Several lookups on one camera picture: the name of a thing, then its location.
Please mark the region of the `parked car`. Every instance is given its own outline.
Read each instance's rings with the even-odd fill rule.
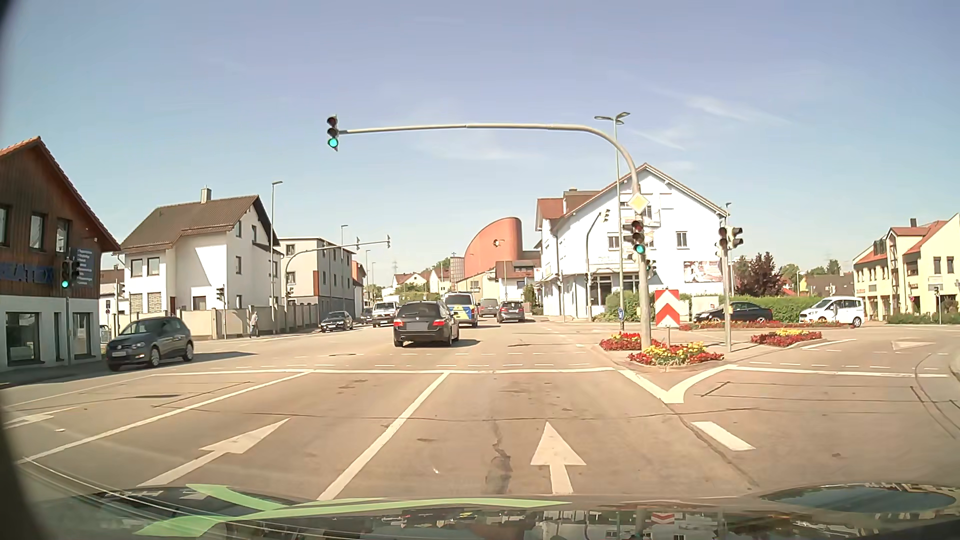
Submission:
[[[733,306],[733,312],[730,315],[732,321],[757,321],[762,323],[763,321],[774,320],[773,310],[767,307],[760,307],[750,302],[733,302],[731,306]],[[720,306],[709,311],[701,311],[694,316],[694,320],[697,322],[722,321],[724,319],[724,307]]]
[[[394,347],[404,341],[440,342],[447,347],[460,340],[460,325],[443,302],[408,302],[396,312]]]
[[[129,323],[107,344],[107,368],[157,367],[171,359],[193,360],[193,335],[179,317],[151,317]]]
[[[501,302],[496,313],[496,322],[517,321],[522,323],[526,320],[523,313],[523,303],[517,301]]]
[[[346,311],[330,311],[320,322],[320,331],[353,330],[353,317]]]
[[[800,312],[800,322],[835,321],[855,328],[867,318],[863,300],[855,296],[830,296]]]
[[[480,316],[495,317],[500,312],[500,301],[495,298],[484,298],[480,300]]]
[[[377,302],[373,305],[372,324],[375,327],[379,327],[385,323],[392,323],[398,308],[399,306],[396,302]]]

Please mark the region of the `road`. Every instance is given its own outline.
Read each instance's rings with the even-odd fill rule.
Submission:
[[[811,346],[662,372],[601,353],[612,328],[485,320],[450,348],[397,349],[387,328],[205,342],[192,363],[0,399],[23,467],[121,489],[719,497],[960,484],[948,369],[960,331],[826,331]]]

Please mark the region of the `red white chevron sign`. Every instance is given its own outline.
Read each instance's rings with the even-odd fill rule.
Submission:
[[[654,291],[654,320],[662,328],[677,328],[680,325],[680,291],[661,289]]]

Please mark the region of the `white van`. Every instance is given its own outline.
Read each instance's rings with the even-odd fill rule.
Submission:
[[[866,315],[863,300],[855,296],[830,296],[800,312],[800,322],[835,321],[855,328],[863,324]]]

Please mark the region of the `pedestrian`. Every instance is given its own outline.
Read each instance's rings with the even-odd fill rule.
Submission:
[[[259,319],[259,315],[256,314],[256,311],[254,311],[253,315],[250,316],[250,337],[260,336],[260,328],[258,328],[256,325],[257,319]]]

